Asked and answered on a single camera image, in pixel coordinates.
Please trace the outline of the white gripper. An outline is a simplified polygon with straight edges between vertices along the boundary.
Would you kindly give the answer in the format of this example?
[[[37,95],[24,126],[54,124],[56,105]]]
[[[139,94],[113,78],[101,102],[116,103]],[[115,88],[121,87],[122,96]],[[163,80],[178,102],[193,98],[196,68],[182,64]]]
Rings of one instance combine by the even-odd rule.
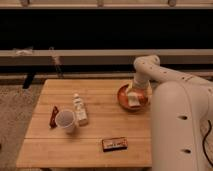
[[[141,91],[147,95],[149,86],[149,77],[146,74],[135,73],[132,81],[132,90]]]

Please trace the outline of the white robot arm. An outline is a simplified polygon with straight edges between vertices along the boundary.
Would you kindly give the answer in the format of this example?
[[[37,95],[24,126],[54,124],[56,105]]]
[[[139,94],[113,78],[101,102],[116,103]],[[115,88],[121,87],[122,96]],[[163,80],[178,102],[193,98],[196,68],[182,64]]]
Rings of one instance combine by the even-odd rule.
[[[162,67],[156,55],[134,60],[133,86],[158,83],[151,97],[152,171],[205,171],[201,120],[213,117],[213,82]]]

